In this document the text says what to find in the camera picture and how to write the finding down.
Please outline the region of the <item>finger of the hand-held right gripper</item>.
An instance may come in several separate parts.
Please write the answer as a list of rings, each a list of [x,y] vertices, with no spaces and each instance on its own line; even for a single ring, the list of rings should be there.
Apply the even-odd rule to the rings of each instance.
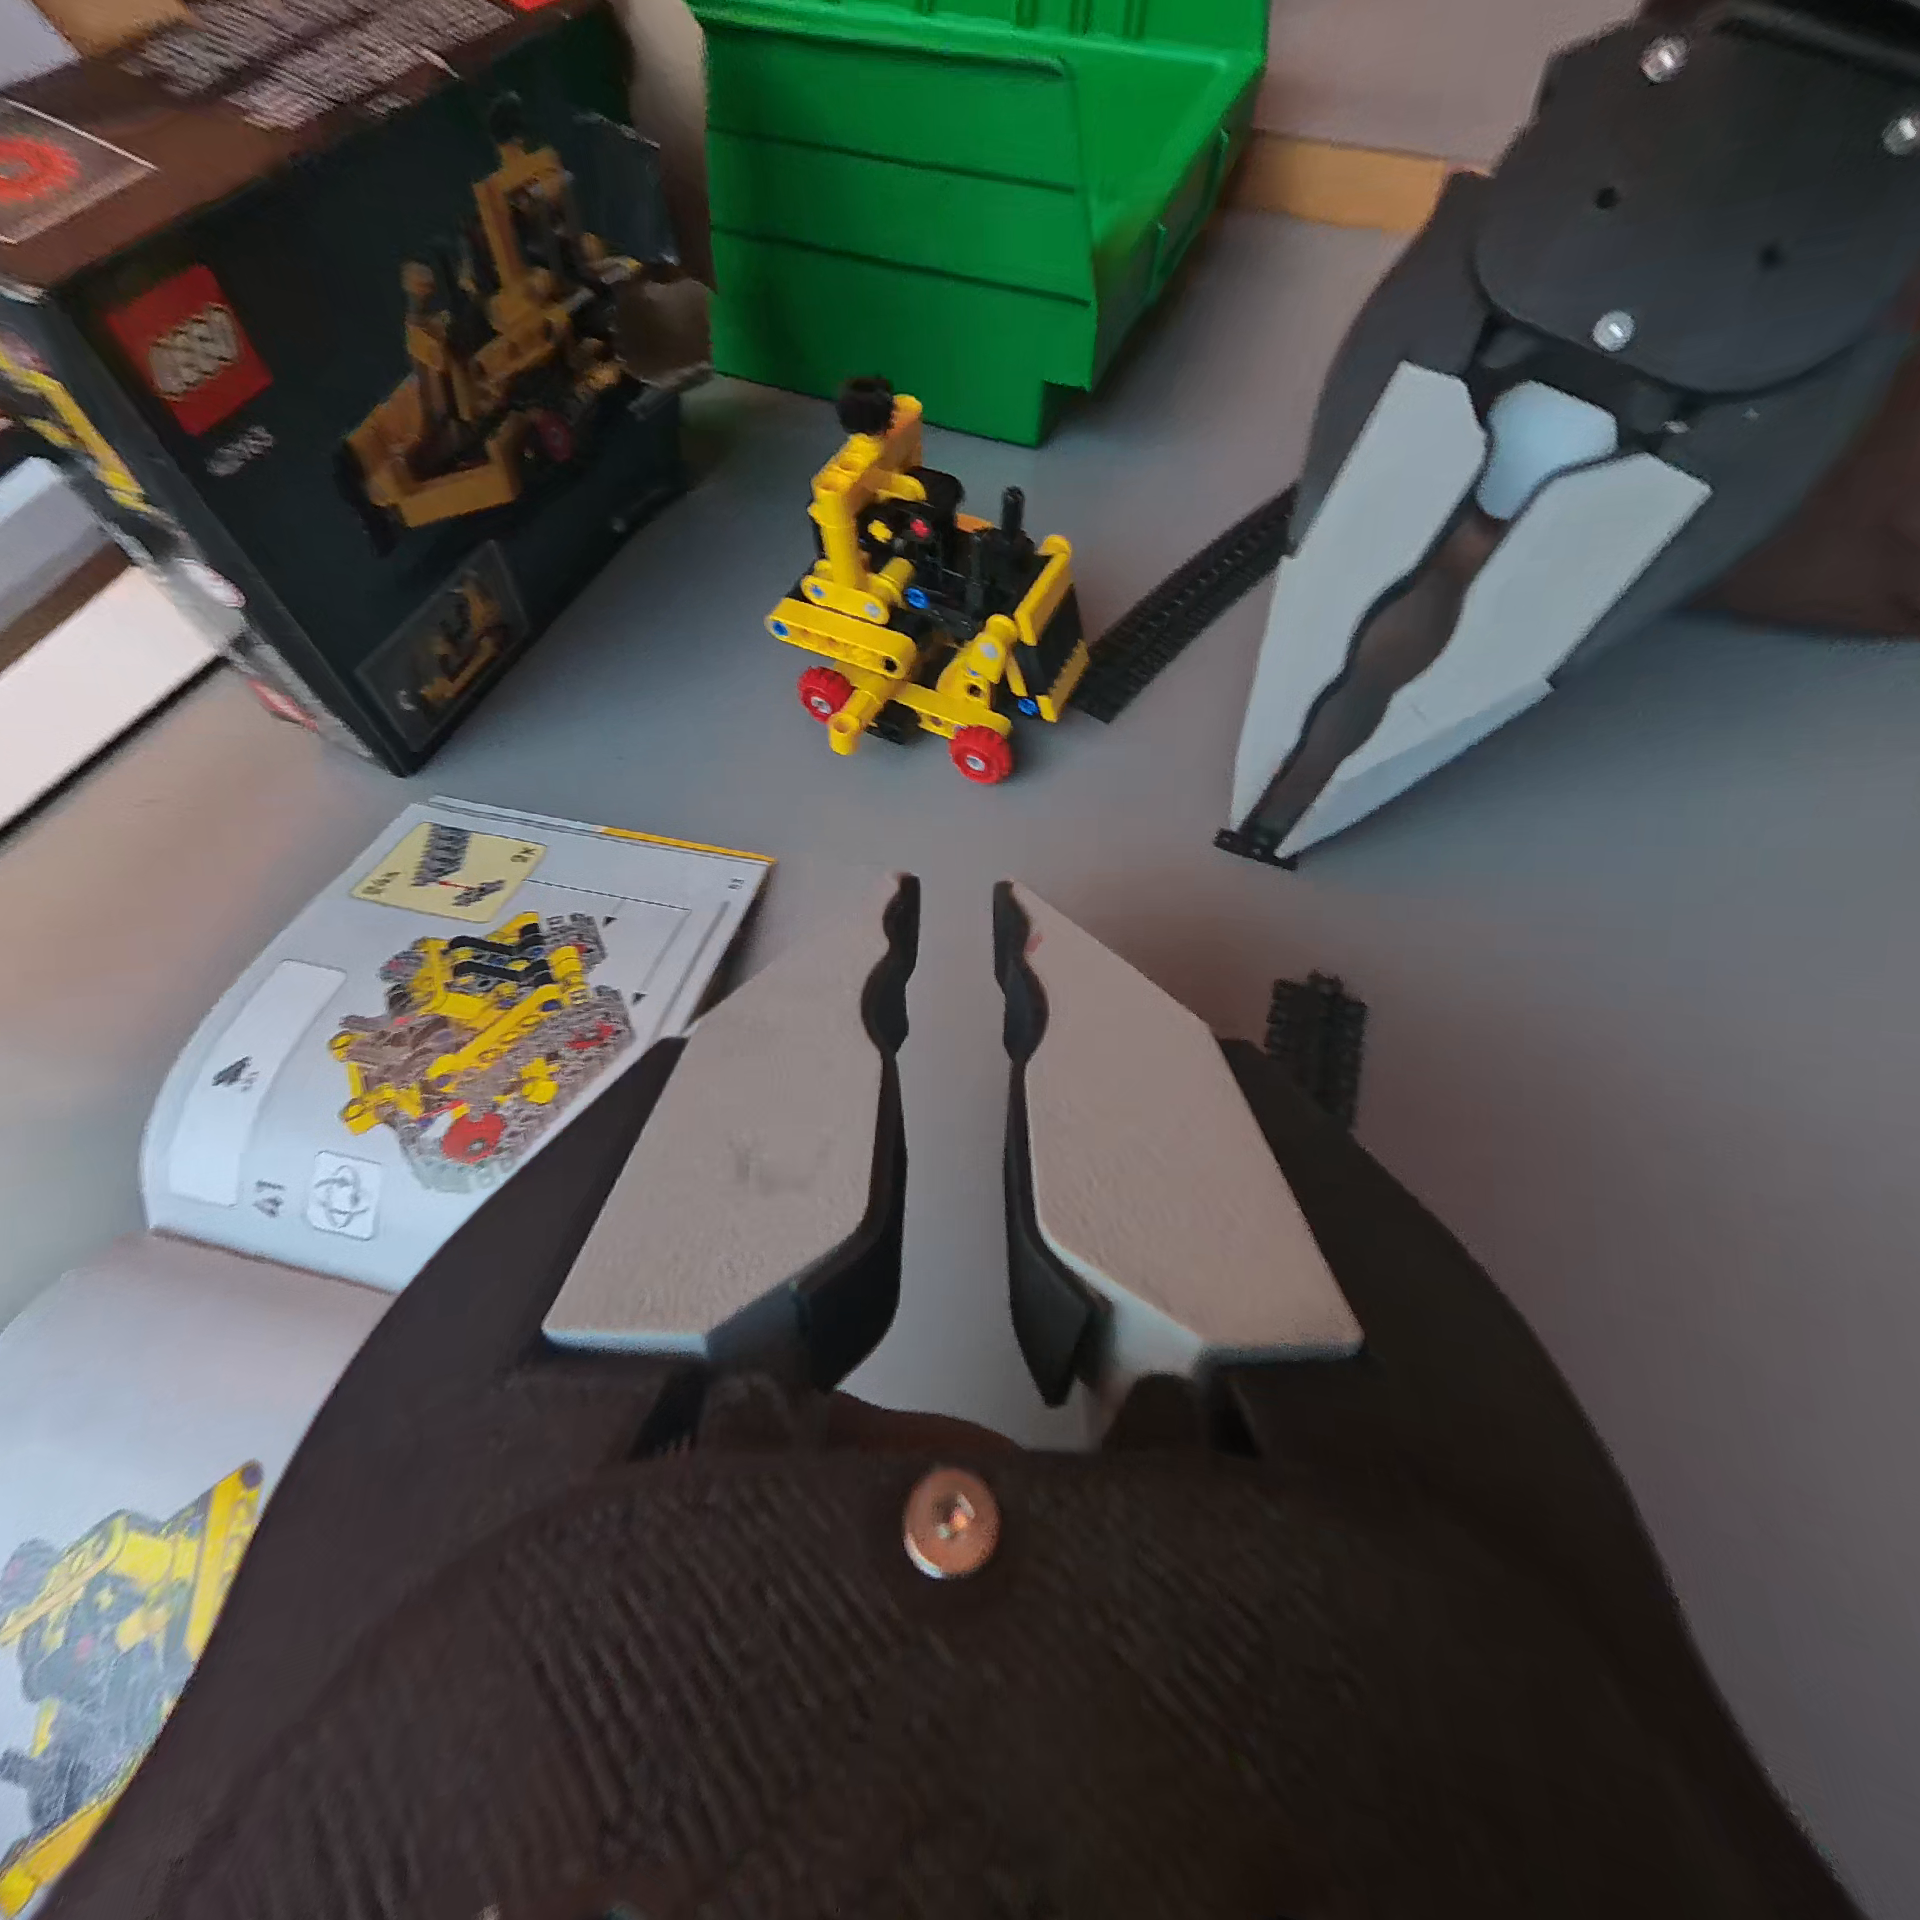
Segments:
[[[1483,460],[1468,382],[1396,366],[1275,576],[1233,773],[1234,828],[1252,821],[1349,670],[1363,622],[1427,561]]]
[[[1442,653],[1280,838],[1296,858],[1537,707],[1552,675],[1690,525],[1712,486],[1652,452],[1556,473],[1466,589]]]

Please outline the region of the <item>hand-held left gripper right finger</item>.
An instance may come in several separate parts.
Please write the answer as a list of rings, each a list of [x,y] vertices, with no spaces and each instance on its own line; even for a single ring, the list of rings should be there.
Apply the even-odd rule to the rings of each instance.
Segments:
[[[1041,1398],[1350,1361],[1363,1331],[1216,1033],[1056,905],[992,893],[1014,1341]]]

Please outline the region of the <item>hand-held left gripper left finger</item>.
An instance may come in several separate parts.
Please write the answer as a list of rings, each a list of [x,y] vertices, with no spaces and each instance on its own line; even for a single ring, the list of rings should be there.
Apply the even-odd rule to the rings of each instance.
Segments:
[[[901,1299],[920,945],[921,880],[886,872],[701,1013],[547,1308],[547,1361],[830,1393],[873,1355]]]

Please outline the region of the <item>black lego track strip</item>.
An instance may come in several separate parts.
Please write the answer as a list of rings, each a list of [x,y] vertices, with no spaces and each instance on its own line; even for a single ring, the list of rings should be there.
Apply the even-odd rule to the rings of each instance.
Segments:
[[[1354,1131],[1369,1008],[1332,974],[1275,978],[1265,1020],[1265,1056],[1345,1131]]]
[[[1289,485],[1257,502],[1120,616],[1093,648],[1072,709],[1114,723],[1188,645],[1268,582],[1289,550],[1296,499],[1299,486]]]

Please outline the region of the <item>yellow lego bulldozer model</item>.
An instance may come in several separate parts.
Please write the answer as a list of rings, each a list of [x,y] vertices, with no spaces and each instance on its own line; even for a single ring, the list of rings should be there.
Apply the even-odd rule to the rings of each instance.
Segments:
[[[934,736],[956,773],[1002,784],[1018,720],[1056,725],[1093,642],[1065,537],[1033,537],[1025,493],[994,520],[924,460],[924,412],[886,378],[856,376],[835,402],[843,442],[811,476],[811,564],[765,617],[808,657],[805,712],[851,757],[870,739]]]

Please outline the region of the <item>lego instruction booklet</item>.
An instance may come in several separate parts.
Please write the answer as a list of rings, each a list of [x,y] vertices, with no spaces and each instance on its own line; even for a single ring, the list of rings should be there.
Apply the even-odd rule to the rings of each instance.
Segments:
[[[430,800],[206,1014],[141,1134],[141,1233],[5,1331],[5,1916],[49,1914],[150,1753],[389,1299],[686,1029],[773,869]]]

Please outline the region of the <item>dark cardboard lego box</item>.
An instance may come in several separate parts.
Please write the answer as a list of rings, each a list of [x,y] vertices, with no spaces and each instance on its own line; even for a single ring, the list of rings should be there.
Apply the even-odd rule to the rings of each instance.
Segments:
[[[5,4],[5,413],[397,776],[688,482],[691,4]]]

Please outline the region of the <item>green plastic bin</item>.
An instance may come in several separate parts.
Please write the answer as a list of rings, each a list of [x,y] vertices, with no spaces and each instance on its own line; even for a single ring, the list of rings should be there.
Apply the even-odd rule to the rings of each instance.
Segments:
[[[708,3],[714,366],[1043,443],[1205,232],[1262,3]]]

